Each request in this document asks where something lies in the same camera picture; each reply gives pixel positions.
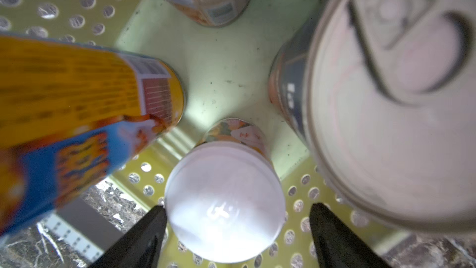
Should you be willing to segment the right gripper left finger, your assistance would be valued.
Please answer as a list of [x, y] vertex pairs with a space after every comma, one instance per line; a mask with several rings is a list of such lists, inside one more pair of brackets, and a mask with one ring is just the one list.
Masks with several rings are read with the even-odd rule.
[[165, 208], [160, 205], [154, 206], [90, 267], [156, 268], [166, 227]]

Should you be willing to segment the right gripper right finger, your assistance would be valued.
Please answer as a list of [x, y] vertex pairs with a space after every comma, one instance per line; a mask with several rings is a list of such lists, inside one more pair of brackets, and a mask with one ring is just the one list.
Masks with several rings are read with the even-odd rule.
[[312, 205], [309, 222], [320, 268], [390, 268], [323, 203]]

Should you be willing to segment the white lid yellow can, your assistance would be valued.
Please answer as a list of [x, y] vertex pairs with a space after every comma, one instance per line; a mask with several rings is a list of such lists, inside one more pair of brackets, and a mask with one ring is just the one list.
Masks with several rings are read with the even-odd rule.
[[1, 236], [63, 207], [175, 127], [186, 96], [165, 62], [1, 35]]

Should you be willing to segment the blue soup can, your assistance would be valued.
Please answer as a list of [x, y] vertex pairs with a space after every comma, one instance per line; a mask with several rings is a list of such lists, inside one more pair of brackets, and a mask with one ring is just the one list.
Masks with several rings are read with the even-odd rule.
[[476, 230], [476, 0], [325, 0], [278, 52], [271, 101], [347, 203]]

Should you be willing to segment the green plastic basket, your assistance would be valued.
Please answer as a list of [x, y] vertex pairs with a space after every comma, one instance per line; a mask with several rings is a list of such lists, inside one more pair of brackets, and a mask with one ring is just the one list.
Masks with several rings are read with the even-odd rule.
[[270, 104], [271, 62], [318, 0], [251, 0], [222, 28], [200, 26], [164, 0], [1, 0], [1, 30], [157, 57], [179, 75], [187, 95], [178, 126], [114, 175], [72, 203], [92, 212], [86, 227], [67, 221], [67, 209], [1, 242], [4, 268], [85, 268], [107, 244], [162, 203], [171, 169], [218, 120], [257, 125], [286, 196], [286, 225], [271, 248], [247, 268], [314, 268], [311, 205], [322, 202], [375, 251], [384, 255], [407, 234], [372, 222], [347, 206], [317, 172], [306, 147]]

